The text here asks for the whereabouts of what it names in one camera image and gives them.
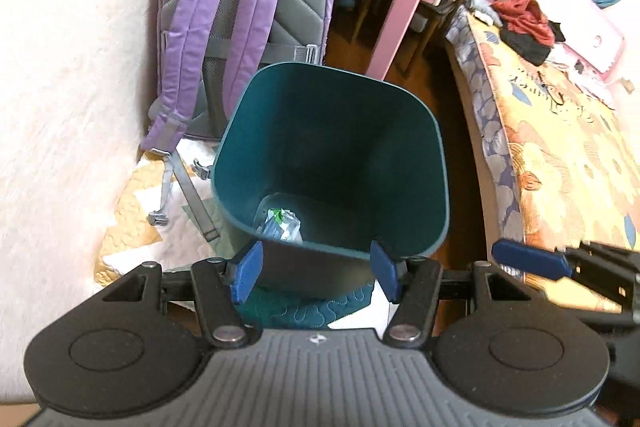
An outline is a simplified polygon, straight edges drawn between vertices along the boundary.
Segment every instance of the teal trash can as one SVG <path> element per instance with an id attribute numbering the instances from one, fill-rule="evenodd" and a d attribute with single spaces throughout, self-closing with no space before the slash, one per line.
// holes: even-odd
<path id="1" fill-rule="evenodd" d="M 333 298 L 374 279 L 369 247 L 431 255 L 449 228 L 442 139 L 431 111 L 387 82 L 302 62 L 246 88 L 218 148 L 212 190 L 235 251 L 263 241 L 258 285 Z M 302 244 L 257 228 L 292 210 Z"/>

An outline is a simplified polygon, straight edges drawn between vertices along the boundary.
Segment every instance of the chair leg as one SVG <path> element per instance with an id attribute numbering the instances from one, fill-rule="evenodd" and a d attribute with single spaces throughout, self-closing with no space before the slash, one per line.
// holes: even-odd
<path id="1" fill-rule="evenodd" d="M 418 45 L 415 47 L 414 54 L 411 55 L 411 58 L 409 59 L 409 64 L 404 70 L 405 77 L 411 75 L 412 71 L 415 68 L 416 63 L 418 62 L 418 60 L 420 59 L 420 56 L 422 55 L 422 52 L 424 51 L 425 47 L 427 47 L 427 44 L 429 43 L 429 40 L 431 40 L 431 37 L 433 36 L 434 31 L 436 31 L 437 26 L 438 26 L 438 18 L 435 16 L 432 16 L 431 19 L 429 19 L 429 22 L 427 23 L 427 27 L 424 29 L 424 32 L 420 36 L 420 41 L 418 42 Z"/>
<path id="2" fill-rule="evenodd" d="M 351 35 L 351 44 L 354 44 L 356 39 L 358 38 L 360 27 L 362 26 L 364 19 L 367 18 L 367 14 L 369 13 L 369 8 L 371 7 L 372 2 L 373 0 L 362 0 L 360 10 L 358 10 L 358 20 L 356 20 L 356 25 L 353 29 L 353 34 Z"/>

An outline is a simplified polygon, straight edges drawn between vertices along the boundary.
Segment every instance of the yellow floral bedding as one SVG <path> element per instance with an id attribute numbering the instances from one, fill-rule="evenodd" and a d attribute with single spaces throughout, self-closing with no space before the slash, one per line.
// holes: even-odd
<path id="1" fill-rule="evenodd" d="M 589 239 L 640 250 L 640 171 L 615 111 L 467 17 L 511 157 L 525 242 L 553 250 Z"/>

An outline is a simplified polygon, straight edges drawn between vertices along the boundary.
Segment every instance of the purple backpack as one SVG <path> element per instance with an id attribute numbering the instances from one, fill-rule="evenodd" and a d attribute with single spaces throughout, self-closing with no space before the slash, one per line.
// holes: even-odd
<path id="1" fill-rule="evenodd" d="M 161 208 L 149 214 L 152 225 L 167 222 L 173 173 L 207 241 L 218 237 L 175 148 L 183 136 L 220 139 L 259 68 L 291 60 L 319 64 L 333 2 L 159 0 L 158 98 L 141 144 L 165 159 Z"/>

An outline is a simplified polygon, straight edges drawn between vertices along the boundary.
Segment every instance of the backpack shoulder strap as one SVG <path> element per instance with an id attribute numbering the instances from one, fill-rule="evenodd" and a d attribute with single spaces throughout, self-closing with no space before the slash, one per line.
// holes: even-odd
<path id="1" fill-rule="evenodd" d="M 226 57 L 222 102 L 229 118 L 264 53 L 278 0 L 239 0 Z"/>
<path id="2" fill-rule="evenodd" d="M 161 94 L 143 150 L 172 153 L 193 118 L 202 61 L 220 0 L 178 0 L 164 49 Z"/>

